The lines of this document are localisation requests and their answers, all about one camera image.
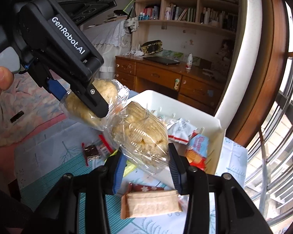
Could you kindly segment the red dried plum packet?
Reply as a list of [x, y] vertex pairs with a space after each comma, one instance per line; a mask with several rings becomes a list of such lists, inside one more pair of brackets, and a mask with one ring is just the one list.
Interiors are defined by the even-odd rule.
[[86, 166], [90, 165], [90, 161], [105, 161], [115, 151], [102, 133], [98, 135], [98, 140], [88, 144], [82, 143], [81, 146]]

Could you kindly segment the white bottle on desk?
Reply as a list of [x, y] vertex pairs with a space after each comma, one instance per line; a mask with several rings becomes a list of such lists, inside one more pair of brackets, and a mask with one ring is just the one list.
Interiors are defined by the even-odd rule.
[[190, 53], [187, 57], [186, 70], [191, 70], [193, 64], [193, 55]]

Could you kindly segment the white plastic storage bin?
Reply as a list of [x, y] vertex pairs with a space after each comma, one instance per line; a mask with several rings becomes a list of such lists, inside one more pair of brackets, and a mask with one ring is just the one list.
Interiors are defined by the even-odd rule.
[[225, 137], [225, 129], [221, 127], [219, 119], [152, 90], [142, 93], [131, 90], [128, 101], [135, 101], [148, 110], [161, 110], [167, 116], [174, 114], [177, 119], [183, 118], [199, 129], [203, 127], [203, 135], [209, 138], [205, 171], [208, 174], [216, 173]]

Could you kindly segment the blue white biscuit packet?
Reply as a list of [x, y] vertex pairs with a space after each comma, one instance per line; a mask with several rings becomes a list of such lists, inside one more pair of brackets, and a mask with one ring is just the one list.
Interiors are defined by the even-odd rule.
[[205, 170], [205, 161], [207, 159], [208, 138], [197, 134], [189, 142], [185, 151], [185, 157], [191, 166]]

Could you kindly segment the wooden bookshelf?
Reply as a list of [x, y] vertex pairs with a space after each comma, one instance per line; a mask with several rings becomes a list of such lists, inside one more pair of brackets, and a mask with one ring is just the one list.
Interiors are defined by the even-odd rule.
[[238, 10], [239, 0], [136, 0], [132, 45], [160, 40], [167, 50], [215, 53], [223, 40], [235, 41]]

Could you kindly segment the wooden desk with drawers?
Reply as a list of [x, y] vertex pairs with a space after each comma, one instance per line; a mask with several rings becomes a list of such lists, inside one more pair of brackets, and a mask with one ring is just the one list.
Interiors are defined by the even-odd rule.
[[153, 90], [210, 115], [216, 113], [225, 84], [207, 70], [185, 63], [163, 65], [134, 56], [116, 56], [114, 78], [136, 92]]

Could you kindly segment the small dark plum packet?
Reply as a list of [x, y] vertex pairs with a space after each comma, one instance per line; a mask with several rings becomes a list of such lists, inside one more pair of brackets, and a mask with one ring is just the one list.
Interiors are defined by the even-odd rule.
[[168, 116], [163, 116], [161, 121], [167, 128], [168, 138], [171, 141], [180, 144], [188, 144], [192, 133], [197, 130], [196, 126], [182, 118], [174, 119]]

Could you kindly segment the pink quilt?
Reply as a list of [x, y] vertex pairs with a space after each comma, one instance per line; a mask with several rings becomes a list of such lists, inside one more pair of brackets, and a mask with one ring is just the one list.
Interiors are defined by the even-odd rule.
[[14, 148], [35, 129], [65, 118], [59, 101], [27, 74], [18, 74], [0, 95], [0, 172], [13, 170]]

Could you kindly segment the brown paper snack packet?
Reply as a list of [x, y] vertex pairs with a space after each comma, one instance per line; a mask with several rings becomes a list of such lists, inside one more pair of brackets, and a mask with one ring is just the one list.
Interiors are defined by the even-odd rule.
[[143, 218], [182, 212], [176, 190], [130, 192], [121, 199], [121, 219]]

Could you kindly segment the green small snack packet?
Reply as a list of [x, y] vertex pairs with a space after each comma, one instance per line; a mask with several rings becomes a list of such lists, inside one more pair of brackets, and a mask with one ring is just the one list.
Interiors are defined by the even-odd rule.
[[[104, 161], [104, 163], [106, 163], [107, 160], [108, 160], [110, 157], [116, 155], [116, 153], [117, 153], [117, 150], [115, 150], [111, 155], [109, 155], [109, 156], [107, 157], [107, 159]], [[131, 163], [129, 160], [127, 160], [127, 161], [126, 161], [126, 167], [125, 167], [125, 169], [124, 169], [124, 173], [123, 173], [123, 177], [126, 177], [127, 175], [129, 175], [129, 174], [130, 174], [131, 172], [133, 172], [135, 169], [136, 169], [136, 166], [135, 166], [133, 163]]]

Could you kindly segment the black laptop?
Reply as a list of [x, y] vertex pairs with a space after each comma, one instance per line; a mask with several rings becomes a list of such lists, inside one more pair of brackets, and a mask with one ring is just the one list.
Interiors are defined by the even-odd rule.
[[144, 57], [143, 59], [147, 60], [147, 61], [157, 62], [157, 63], [160, 63], [162, 65], [166, 65], [166, 66], [180, 64], [179, 61], [171, 60], [171, 59], [167, 59], [167, 58], [163, 58], [163, 57], [159, 57], [159, 56], [148, 56], [148, 57]]

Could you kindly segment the red patterned snack packet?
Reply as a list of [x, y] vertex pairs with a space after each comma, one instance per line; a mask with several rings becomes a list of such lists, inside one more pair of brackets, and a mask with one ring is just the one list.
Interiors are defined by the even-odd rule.
[[163, 191], [163, 190], [164, 190], [164, 188], [158, 188], [156, 186], [129, 183], [126, 193], [131, 193], [131, 192], [151, 192], [151, 191]]

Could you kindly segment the clear rice cake bag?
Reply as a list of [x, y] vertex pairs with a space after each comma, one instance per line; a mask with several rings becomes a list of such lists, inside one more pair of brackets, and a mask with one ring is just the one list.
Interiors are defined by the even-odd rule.
[[103, 133], [108, 144], [120, 148], [128, 160], [141, 170], [154, 175], [169, 161], [166, 126], [139, 103], [129, 101], [130, 90], [115, 79], [98, 79], [92, 83], [108, 103], [108, 113], [97, 117], [69, 90], [60, 108], [71, 119]]

